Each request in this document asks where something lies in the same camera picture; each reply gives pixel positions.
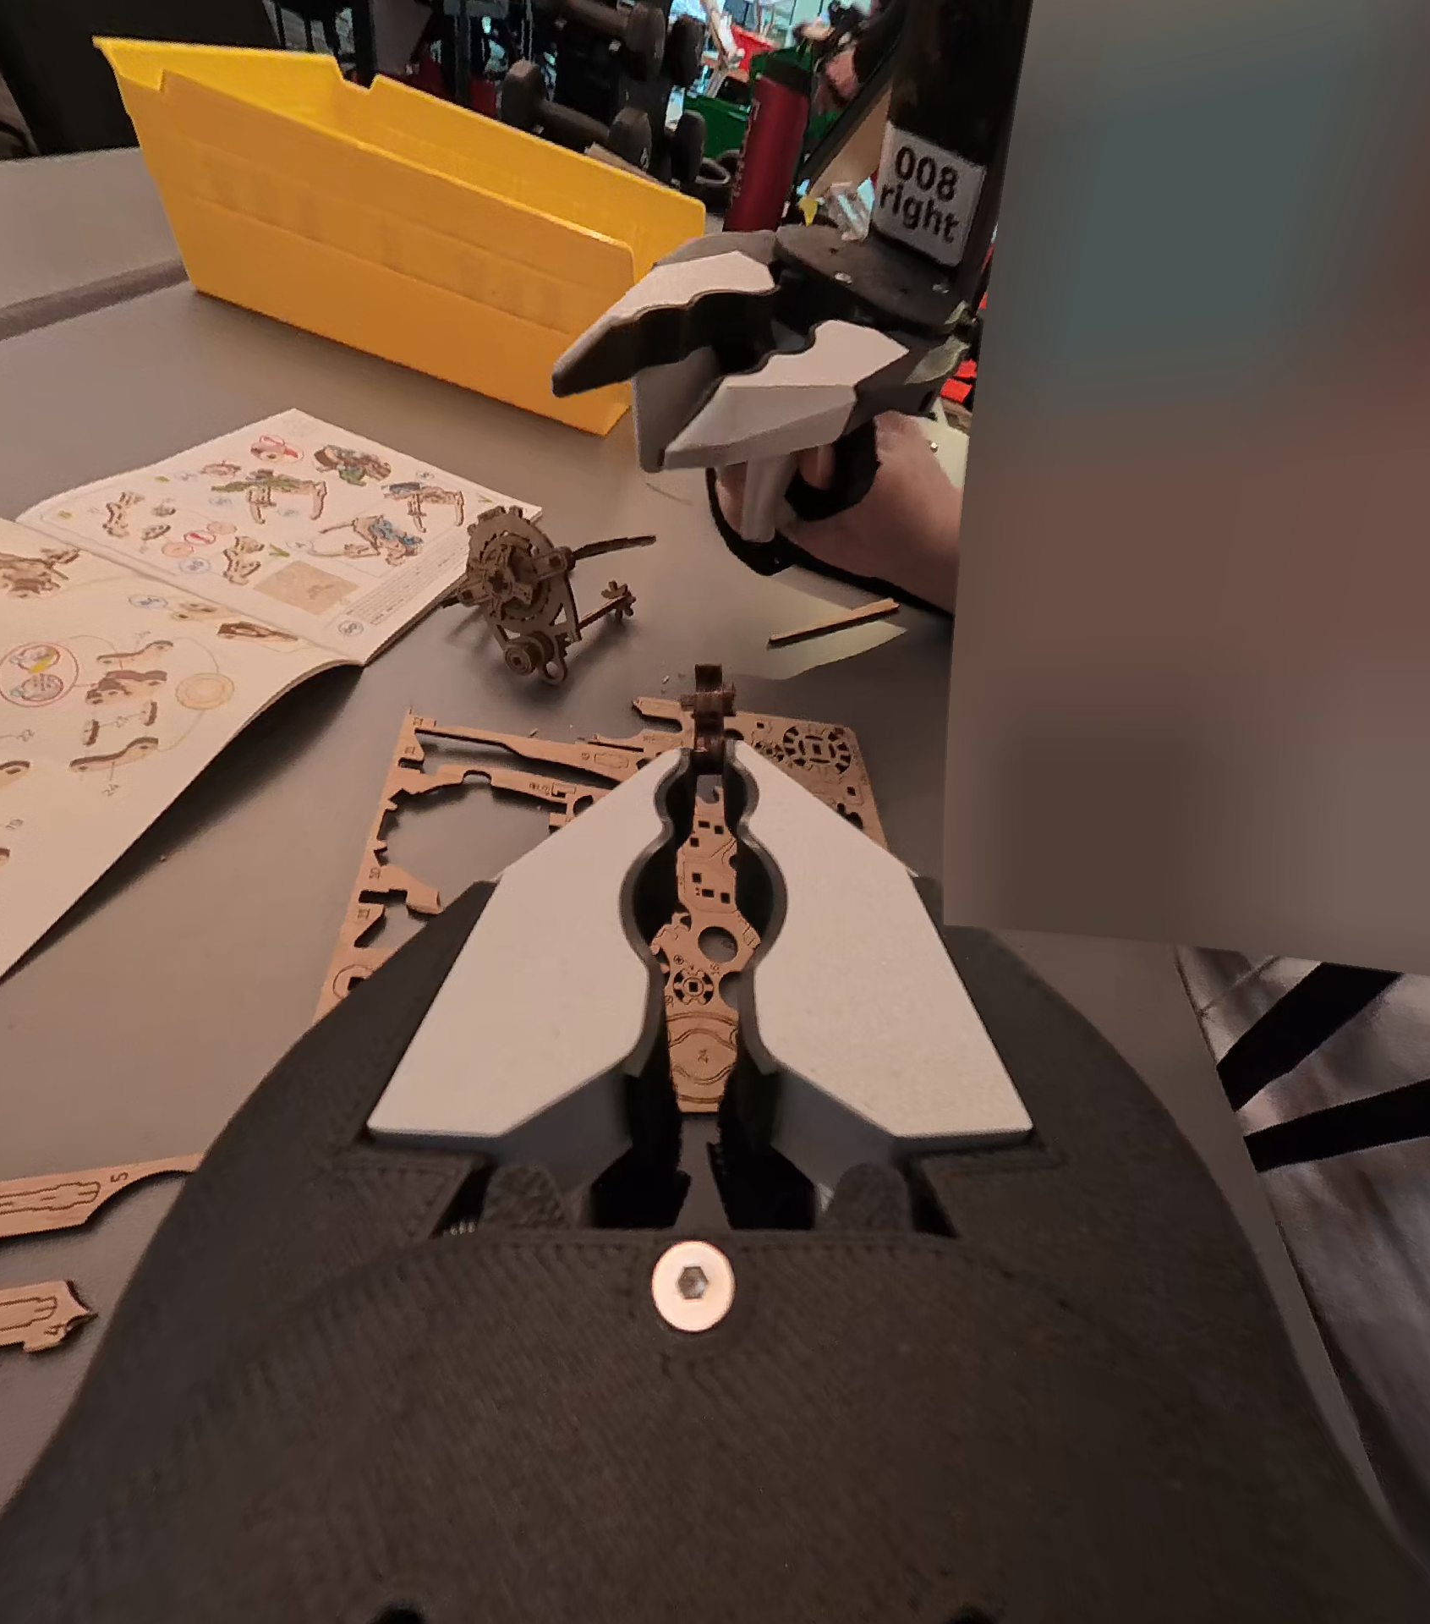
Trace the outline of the illustrated instruction booklet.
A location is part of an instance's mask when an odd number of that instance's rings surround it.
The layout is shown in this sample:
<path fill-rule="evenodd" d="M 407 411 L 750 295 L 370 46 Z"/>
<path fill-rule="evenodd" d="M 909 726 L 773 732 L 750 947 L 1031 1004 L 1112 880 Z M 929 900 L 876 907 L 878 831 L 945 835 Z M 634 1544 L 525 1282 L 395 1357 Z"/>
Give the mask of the illustrated instruction booklet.
<path fill-rule="evenodd" d="M 529 501 L 303 413 L 0 519 L 0 978 L 297 683 L 374 661 Z"/>

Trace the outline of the person's right hand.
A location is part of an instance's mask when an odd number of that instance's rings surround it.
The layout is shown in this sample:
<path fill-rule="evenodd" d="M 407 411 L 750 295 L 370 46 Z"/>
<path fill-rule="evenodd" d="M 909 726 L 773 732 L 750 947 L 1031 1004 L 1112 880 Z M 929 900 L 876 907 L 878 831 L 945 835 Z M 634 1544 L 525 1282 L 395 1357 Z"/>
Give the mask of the person's right hand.
<path fill-rule="evenodd" d="M 947 480 L 929 431 L 927 419 L 898 413 L 866 423 L 846 442 L 848 478 L 836 472 L 838 446 L 803 452 L 785 494 L 791 517 L 762 543 L 736 531 L 746 466 L 710 472 L 705 488 L 718 537 L 752 574 L 801 568 L 951 616 L 963 494 Z"/>

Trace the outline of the wooden parts sheet with cutout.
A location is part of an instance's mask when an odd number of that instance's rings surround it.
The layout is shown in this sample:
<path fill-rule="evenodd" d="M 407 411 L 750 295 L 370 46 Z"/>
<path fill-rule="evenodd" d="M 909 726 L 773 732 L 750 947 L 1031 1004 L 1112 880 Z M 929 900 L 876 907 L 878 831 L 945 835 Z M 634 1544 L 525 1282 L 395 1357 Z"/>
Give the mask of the wooden parts sheet with cutout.
<path fill-rule="evenodd" d="M 403 714 L 389 752 L 376 811 L 368 821 L 352 892 L 338 923 L 313 1018 L 320 1022 L 354 986 L 374 974 L 395 945 L 380 945 L 381 919 L 397 906 L 403 919 L 425 923 L 441 909 L 441 894 L 387 854 L 399 813 L 423 799 L 480 783 L 547 809 L 549 831 L 569 825 L 647 762 L 689 744 L 689 726 L 643 730 L 624 740 L 555 742 Z"/>

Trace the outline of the wooden parts sheet with gears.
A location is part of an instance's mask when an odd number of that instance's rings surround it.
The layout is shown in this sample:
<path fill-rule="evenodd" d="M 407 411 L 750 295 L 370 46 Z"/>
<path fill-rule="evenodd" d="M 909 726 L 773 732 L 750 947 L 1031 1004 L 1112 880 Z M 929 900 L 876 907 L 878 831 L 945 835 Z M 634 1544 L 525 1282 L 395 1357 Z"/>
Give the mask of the wooden parts sheet with gears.
<path fill-rule="evenodd" d="M 886 846 L 866 764 L 838 724 L 736 710 L 724 730 L 754 748 L 819 803 Z M 675 909 L 651 939 L 663 974 L 669 1081 L 683 1114 L 718 1110 L 736 1063 L 736 976 L 762 945 L 736 904 L 736 842 L 724 793 L 701 793 L 675 856 Z"/>

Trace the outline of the wooden parts sheet strip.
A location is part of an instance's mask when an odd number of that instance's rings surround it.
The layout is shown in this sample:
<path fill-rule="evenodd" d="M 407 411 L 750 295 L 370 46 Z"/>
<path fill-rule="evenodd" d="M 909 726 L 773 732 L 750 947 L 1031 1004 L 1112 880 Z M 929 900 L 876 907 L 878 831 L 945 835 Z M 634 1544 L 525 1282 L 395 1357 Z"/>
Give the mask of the wooden parts sheet strip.
<path fill-rule="evenodd" d="M 194 1152 L 185 1158 L 0 1181 L 0 1243 L 80 1229 L 123 1191 L 157 1177 L 188 1176 L 200 1160 L 200 1152 Z M 76 1300 L 66 1280 L 0 1290 L 0 1351 L 51 1351 L 90 1319 L 92 1312 Z"/>

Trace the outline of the dark wooden gear model assembly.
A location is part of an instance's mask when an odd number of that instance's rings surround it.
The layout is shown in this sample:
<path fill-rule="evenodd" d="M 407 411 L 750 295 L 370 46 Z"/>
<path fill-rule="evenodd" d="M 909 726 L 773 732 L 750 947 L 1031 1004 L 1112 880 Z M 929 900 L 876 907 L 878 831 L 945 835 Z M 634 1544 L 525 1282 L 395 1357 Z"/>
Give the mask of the dark wooden gear model assembly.
<path fill-rule="evenodd" d="M 586 626 L 634 616 L 634 594 L 618 582 L 608 582 L 602 604 L 580 616 L 571 584 L 575 567 L 653 543 L 653 535 L 641 535 L 567 549 L 519 509 L 496 507 L 468 527 L 464 572 L 441 604 L 478 612 L 511 675 L 557 687 L 569 675 L 567 651 L 580 643 Z"/>

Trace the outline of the black dumbbell rack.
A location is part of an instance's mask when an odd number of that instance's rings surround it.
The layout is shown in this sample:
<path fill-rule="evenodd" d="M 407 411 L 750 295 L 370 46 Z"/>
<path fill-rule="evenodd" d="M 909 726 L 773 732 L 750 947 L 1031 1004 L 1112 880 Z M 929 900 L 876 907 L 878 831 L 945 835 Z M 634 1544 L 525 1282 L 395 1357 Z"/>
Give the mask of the black dumbbell rack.
<path fill-rule="evenodd" d="M 677 143 L 661 129 L 653 129 L 641 109 L 620 109 L 602 125 L 563 107 L 547 95 L 541 68 L 533 60 L 519 60 L 502 78 L 498 119 L 513 131 L 537 135 L 571 153 L 659 180 L 705 208 L 722 208 L 726 202 L 728 178 L 718 166 L 703 161 L 699 145 L 681 147 L 679 157 L 671 157 L 669 149 Z"/>

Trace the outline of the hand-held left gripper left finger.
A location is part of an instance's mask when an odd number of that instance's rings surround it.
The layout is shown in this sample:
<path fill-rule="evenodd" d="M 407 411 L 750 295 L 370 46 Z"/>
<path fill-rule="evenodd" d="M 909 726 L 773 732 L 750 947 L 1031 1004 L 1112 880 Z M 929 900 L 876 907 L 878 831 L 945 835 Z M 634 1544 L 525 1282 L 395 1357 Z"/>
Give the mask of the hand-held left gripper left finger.
<path fill-rule="evenodd" d="M 634 888 L 669 840 L 673 750 L 511 864 L 372 1109 L 374 1142 L 588 1185 L 628 1146 L 624 1081 L 663 1026 Z"/>

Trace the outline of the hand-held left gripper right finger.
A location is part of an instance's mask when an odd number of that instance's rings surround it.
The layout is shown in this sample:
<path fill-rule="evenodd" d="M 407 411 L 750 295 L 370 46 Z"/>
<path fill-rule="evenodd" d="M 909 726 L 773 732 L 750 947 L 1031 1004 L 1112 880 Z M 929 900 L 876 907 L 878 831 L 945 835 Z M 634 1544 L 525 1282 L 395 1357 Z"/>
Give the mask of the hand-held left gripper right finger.
<path fill-rule="evenodd" d="M 726 1191 L 1024 1148 L 1028 1109 L 907 868 L 754 748 L 728 742 L 726 770 L 770 904 L 718 1116 Z"/>

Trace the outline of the thin wooden stick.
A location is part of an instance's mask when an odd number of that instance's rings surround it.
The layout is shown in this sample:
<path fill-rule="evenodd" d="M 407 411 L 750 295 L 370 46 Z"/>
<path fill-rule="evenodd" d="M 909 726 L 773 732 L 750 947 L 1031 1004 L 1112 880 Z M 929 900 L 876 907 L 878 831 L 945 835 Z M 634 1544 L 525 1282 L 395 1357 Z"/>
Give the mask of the thin wooden stick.
<path fill-rule="evenodd" d="M 858 608 L 838 608 L 838 612 L 827 620 L 817 620 L 791 632 L 771 634 L 766 639 L 766 647 L 787 649 L 807 641 L 827 639 L 836 634 L 850 634 L 866 626 L 888 622 L 896 618 L 900 610 L 901 606 L 892 598 L 862 604 Z"/>

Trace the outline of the yellow plastic bin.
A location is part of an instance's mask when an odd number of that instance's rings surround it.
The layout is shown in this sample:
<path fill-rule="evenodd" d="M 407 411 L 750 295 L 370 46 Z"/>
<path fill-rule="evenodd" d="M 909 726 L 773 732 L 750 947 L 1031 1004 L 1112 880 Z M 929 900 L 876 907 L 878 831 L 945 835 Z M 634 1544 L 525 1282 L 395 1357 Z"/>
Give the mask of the yellow plastic bin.
<path fill-rule="evenodd" d="M 561 354 L 703 206 L 318 54 L 94 38 L 196 293 L 604 436 Z"/>

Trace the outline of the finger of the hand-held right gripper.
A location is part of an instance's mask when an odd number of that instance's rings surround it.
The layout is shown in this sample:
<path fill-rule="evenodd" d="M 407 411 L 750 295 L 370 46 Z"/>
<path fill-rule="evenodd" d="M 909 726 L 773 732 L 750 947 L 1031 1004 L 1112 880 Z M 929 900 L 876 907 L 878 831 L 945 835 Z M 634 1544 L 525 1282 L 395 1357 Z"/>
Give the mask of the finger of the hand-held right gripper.
<path fill-rule="evenodd" d="M 838 515 L 866 498 L 878 472 L 874 421 L 911 375 L 913 348 L 876 330 L 827 320 L 801 352 L 722 373 L 712 348 L 632 377 L 636 452 L 643 472 L 744 468 L 730 531 L 766 543 L 785 523 Z"/>
<path fill-rule="evenodd" d="M 791 356 L 771 334 L 775 259 L 775 233 L 706 235 L 663 257 L 559 358 L 551 393 L 630 383 L 705 399 L 724 377 L 789 391 Z"/>

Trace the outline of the small dark wooden part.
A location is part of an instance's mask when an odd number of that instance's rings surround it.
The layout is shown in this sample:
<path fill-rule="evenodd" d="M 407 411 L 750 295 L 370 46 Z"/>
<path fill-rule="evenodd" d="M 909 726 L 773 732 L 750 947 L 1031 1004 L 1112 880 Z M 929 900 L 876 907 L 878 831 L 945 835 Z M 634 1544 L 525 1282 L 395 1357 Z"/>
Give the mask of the small dark wooden part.
<path fill-rule="evenodd" d="M 724 771 L 726 720 L 736 714 L 736 695 L 718 663 L 699 663 L 693 681 L 693 691 L 683 699 L 691 720 L 691 768 L 699 777 L 718 775 Z"/>

